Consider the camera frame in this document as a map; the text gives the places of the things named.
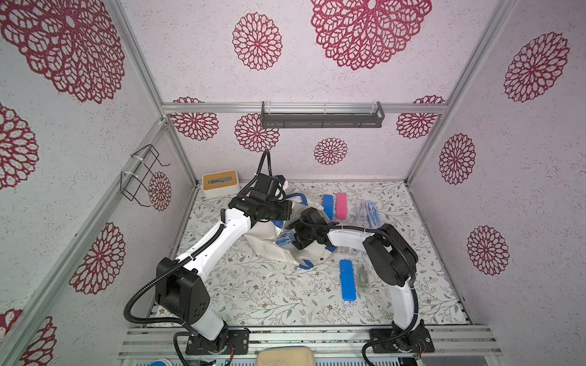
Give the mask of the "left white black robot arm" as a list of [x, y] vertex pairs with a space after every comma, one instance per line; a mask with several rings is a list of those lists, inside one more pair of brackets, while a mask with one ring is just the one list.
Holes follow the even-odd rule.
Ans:
[[[252, 180], [221, 210], [219, 221], [176, 259], [160, 261], [155, 279], [125, 305], [125, 320], [133, 324], [176, 324], [200, 341], [207, 352], [223, 352], [230, 345], [228, 325], [211, 310], [205, 281], [227, 250], [256, 224], [290, 218], [292, 202], [286, 198], [285, 186], [283, 176], [273, 175], [270, 152], [264, 151]], [[146, 318], [132, 313], [135, 303], [149, 290], [155, 291], [155, 301], [169, 311], [168, 317]]]

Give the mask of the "white wooden-top tissue box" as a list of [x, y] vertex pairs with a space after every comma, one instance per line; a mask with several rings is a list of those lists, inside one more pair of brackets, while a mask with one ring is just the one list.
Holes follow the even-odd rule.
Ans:
[[201, 190], [207, 199], [236, 195], [241, 190], [236, 170], [205, 174], [201, 182]]

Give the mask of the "clear case with pink pens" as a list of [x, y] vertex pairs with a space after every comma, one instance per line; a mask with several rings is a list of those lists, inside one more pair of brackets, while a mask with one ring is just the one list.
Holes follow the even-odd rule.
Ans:
[[342, 256], [361, 256], [364, 251], [362, 249], [351, 248], [348, 246], [338, 246], [335, 253]]

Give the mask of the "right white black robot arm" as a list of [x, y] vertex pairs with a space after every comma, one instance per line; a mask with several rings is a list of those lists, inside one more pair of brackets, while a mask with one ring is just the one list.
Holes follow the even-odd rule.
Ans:
[[293, 232], [293, 245], [304, 250], [316, 242], [329, 247], [363, 250], [375, 274], [389, 286], [393, 320], [389, 328], [375, 329], [362, 347], [364, 362], [372, 365], [367, 351], [375, 353], [410, 353], [416, 358], [434, 352], [429, 330], [420, 317], [415, 289], [418, 255], [391, 224], [372, 229], [327, 222], [314, 208], [308, 208], [285, 229]]

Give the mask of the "white canvas cartoon tote bag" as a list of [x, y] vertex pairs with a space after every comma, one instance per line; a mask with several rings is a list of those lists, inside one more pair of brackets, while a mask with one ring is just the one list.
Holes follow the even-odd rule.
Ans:
[[288, 196], [288, 200], [293, 202], [291, 220], [256, 223], [244, 235], [244, 238], [253, 251], [264, 259], [309, 270], [329, 259], [336, 251], [335, 248], [314, 240], [307, 247], [299, 249], [294, 244], [295, 230], [285, 227], [291, 224], [293, 219], [299, 219], [301, 212], [307, 208], [317, 208], [322, 217], [325, 213], [323, 207], [313, 197], [302, 192], [292, 193]]

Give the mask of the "beige cushioned pad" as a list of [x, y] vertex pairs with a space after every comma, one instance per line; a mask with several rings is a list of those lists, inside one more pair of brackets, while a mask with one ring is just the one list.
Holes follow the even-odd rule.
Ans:
[[315, 357], [307, 347], [266, 349], [257, 355], [256, 366], [315, 366]]

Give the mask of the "clear case with blue compass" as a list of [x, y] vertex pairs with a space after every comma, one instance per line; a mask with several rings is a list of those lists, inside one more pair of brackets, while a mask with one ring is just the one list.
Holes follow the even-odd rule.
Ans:
[[381, 226], [381, 220], [375, 202], [366, 202], [366, 217], [371, 229], [377, 229]]

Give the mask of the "floral table mat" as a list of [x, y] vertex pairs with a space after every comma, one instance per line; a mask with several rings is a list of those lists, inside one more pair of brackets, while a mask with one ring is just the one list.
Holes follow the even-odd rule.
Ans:
[[[381, 221], [393, 225], [418, 255], [416, 291], [420, 315], [426, 324], [467, 324], [466, 315], [427, 231], [404, 186], [399, 181], [292, 183], [290, 192], [313, 198], [344, 193], [353, 208], [358, 200], [376, 203]], [[369, 290], [357, 291], [357, 300], [344, 301], [340, 260], [369, 272]], [[370, 325], [392, 320], [388, 285], [378, 278], [366, 253], [337, 253], [316, 267], [294, 265], [258, 256], [245, 239], [239, 239], [213, 268], [207, 282], [211, 307], [231, 325]]]

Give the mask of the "clear case with green item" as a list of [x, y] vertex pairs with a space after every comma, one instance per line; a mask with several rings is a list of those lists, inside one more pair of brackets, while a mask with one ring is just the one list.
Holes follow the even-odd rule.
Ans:
[[369, 272], [365, 265], [361, 264], [356, 272], [357, 291], [365, 294], [369, 290]]

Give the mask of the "blue plastic box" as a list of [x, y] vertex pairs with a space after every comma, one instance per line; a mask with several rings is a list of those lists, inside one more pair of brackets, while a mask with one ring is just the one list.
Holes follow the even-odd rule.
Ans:
[[334, 219], [334, 196], [333, 195], [324, 195], [322, 206], [324, 208], [324, 213], [327, 215], [328, 219], [332, 221]]

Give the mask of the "clear plastic compass set case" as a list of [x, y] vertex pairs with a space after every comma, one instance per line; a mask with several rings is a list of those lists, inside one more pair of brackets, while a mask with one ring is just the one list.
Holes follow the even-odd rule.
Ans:
[[354, 224], [359, 227], [365, 227], [368, 224], [366, 203], [358, 200], [353, 206]]

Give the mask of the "pink plastic pencil case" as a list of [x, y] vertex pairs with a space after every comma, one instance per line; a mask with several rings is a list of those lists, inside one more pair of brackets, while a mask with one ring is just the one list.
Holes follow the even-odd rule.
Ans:
[[339, 220], [346, 220], [348, 216], [348, 200], [347, 195], [338, 193], [335, 200], [335, 216]]

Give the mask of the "long blue pencil case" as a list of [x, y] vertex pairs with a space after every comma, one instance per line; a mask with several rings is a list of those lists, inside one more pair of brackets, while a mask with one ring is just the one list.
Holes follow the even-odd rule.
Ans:
[[340, 284], [343, 300], [348, 302], [356, 301], [357, 292], [355, 276], [353, 264], [350, 260], [340, 260]]

